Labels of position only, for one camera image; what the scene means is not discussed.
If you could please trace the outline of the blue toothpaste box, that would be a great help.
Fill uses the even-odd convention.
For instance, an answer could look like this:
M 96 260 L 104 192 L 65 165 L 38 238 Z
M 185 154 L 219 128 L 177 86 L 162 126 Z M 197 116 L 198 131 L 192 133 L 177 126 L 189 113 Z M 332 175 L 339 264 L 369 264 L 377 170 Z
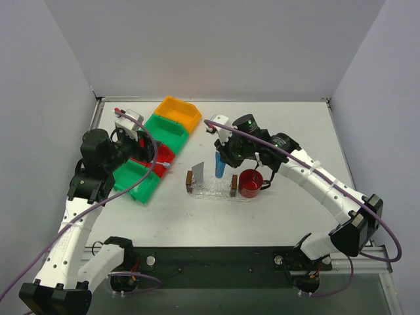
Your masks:
M 224 175 L 226 164 L 221 160 L 221 154 L 219 152 L 215 152 L 215 177 L 217 179 L 221 179 Z

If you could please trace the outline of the red cup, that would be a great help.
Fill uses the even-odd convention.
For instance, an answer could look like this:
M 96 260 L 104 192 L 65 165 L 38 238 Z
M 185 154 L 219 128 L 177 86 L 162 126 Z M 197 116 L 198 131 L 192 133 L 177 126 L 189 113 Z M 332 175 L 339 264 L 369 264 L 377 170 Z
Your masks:
M 255 198 L 263 189 L 270 187 L 271 182 L 254 169 L 246 169 L 239 175 L 238 190 L 244 198 Z

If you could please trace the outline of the clear glass tray wooden handles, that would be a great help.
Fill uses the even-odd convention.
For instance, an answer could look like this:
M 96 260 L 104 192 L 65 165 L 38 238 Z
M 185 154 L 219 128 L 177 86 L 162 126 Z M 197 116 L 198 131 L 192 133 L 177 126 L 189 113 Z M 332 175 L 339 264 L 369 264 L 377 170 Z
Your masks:
M 239 177 L 237 174 L 225 174 L 222 178 L 216 178 L 207 172 L 203 173 L 203 182 L 200 184 L 193 171 L 186 174 L 186 191 L 196 199 L 223 200 L 235 202 L 250 202 L 249 198 L 239 193 Z

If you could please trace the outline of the white toothpaste tube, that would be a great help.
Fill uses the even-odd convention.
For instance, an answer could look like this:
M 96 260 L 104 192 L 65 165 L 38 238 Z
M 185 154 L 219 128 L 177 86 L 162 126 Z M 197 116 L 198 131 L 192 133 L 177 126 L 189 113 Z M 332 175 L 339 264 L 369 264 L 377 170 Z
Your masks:
M 194 176 L 194 182 L 197 186 L 204 185 L 204 162 L 200 162 L 192 166 L 192 173 Z

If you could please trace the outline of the white toothbrush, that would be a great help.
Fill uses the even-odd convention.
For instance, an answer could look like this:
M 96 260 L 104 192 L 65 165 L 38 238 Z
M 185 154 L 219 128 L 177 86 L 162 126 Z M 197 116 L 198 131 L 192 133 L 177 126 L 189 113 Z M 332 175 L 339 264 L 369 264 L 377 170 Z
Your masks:
M 155 166 L 157 167 L 158 165 L 160 167 L 165 168 L 165 169 L 170 169 L 172 167 L 171 163 L 170 162 L 166 162 L 166 161 L 165 162 L 160 162 L 160 161 L 155 162 Z

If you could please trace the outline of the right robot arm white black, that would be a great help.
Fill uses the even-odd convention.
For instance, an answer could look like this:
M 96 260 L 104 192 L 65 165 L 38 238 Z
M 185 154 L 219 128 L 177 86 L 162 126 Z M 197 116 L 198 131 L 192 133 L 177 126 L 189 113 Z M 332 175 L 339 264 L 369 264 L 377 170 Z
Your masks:
M 206 131 L 218 135 L 215 148 L 223 163 L 237 168 L 246 159 L 255 160 L 271 169 L 273 175 L 292 180 L 331 213 L 336 228 L 323 234 L 309 233 L 297 244 L 309 260 L 318 261 L 335 252 L 359 255 L 379 227 L 376 218 L 383 212 L 379 196 L 367 197 L 343 184 L 290 136 L 271 135 L 251 114 L 235 121 L 215 114 L 211 123 Z

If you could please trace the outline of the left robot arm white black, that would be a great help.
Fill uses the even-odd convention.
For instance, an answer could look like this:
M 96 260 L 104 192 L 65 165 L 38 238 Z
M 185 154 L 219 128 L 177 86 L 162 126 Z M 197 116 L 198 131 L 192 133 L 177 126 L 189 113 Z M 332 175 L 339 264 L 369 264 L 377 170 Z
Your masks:
M 70 181 L 66 207 L 55 239 L 46 247 L 45 262 L 19 297 L 34 314 L 86 314 L 93 293 L 116 268 L 129 272 L 137 263 L 133 243 L 111 236 L 84 266 L 80 260 L 92 227 L 112 200 L 114 172 L 131 158 L 156 164 L 158 144 L 145 129 L 114 129 L 117 140 L 104 129 L 82 137 L 81 159 Z

